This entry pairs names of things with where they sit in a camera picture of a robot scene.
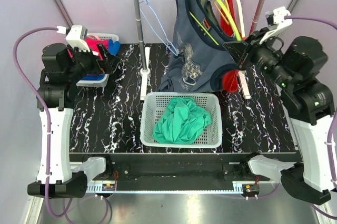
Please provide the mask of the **navy blue tank top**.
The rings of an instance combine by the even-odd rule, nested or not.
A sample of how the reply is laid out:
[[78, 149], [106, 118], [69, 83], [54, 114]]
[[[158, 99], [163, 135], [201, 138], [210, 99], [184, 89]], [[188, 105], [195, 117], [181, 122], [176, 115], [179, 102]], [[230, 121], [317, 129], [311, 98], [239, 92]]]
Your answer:
[[231, 54], [187, 43], [170, 55], [166, 73], [158, 88], [160, 92], [212, 93], [223, 91], [223, 76], [237, 69]]

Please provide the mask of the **olive green tank top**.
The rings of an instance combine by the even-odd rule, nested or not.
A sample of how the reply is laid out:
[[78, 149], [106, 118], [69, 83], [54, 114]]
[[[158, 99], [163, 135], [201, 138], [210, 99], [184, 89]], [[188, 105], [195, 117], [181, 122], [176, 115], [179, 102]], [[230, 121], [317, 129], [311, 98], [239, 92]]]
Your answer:
[[200, 3], [203, 9], [206, 12], [206, 16], [209, 18], [212, 24], [214, 24], [217, 28], [219, 28], [219, 23], [214, 15], [212, 4], [209, 0], [200, 0]]

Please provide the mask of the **light blue wire hanger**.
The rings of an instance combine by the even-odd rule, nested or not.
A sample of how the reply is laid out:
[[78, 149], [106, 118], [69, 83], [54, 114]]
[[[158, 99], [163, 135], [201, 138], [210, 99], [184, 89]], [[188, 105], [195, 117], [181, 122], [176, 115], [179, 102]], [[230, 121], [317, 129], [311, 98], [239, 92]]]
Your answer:
[[[155, 9], [152, 7], [150, 0], [141, 0], [139, 3], [140, 13], [144, 17], [148, 26], [152, 30], [153, 34], [158, 38], [158, 40], [165, 45], [166, 49], [171, 52], [173, 55], [178, 55], [178, 50], [173, 45], [172, 41], [169, 39], [163, 24], [161, 23]], [[148, 18], [144, 13], [142, 7], [145, 7], [151, 12], [151, 18]]]

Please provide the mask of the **lime green hanger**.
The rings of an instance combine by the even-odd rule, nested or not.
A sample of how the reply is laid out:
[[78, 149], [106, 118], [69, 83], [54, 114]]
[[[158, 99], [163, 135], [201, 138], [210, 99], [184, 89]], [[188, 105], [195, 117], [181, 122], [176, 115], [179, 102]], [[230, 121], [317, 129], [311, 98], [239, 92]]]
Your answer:
[[219, 51], [226, 45], [241, 41], [241, 35], [228, 35], [219, 24], [211, 0], [175, 0], [176, 19], [172, 45], [181, 50], [190, 43]]

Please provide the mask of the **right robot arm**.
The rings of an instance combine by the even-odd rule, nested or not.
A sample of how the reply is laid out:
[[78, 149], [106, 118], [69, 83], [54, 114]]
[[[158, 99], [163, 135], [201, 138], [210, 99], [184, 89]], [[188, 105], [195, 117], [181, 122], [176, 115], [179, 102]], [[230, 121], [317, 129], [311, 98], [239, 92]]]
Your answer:
[[254, 66], [280, 87], [280, 99], [288, 112], [300, 151], [301, 162], [285, 162], [259, 153], [245, 156], [235, 171], [245, 180], [262, 176], [280, 183], [295, 199], [322, 205], [335, 190], [335, 160], [331, 125], [336, 121], [333, 95], [318, 81], [317, 74], [328, 61], [320, 42], [299, 36], [285, 53], [272, 47], [274, 37], [264, 31], [240, 42], [224, 45], [240, 69]]

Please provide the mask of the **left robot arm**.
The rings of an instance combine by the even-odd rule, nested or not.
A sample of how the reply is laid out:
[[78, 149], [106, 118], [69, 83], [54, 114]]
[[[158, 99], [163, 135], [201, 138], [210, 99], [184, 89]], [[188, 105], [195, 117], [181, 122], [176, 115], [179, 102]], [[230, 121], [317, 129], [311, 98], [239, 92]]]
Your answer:
[[70, 164], [70, 131], [77, 83], [86, 75], [112, 74], [120, 58], [103, 43], [98, 52], [84, 51], [62, 43], [46, 46], [42, 51], [37, 108], [42, 124], [42, 157], [36, 181], [27, 186], [30, 196], [82, 198], [87, 184], [96, 176], [110, 179], [114, 167], [105, 158], [89, 158], [76, 168]]

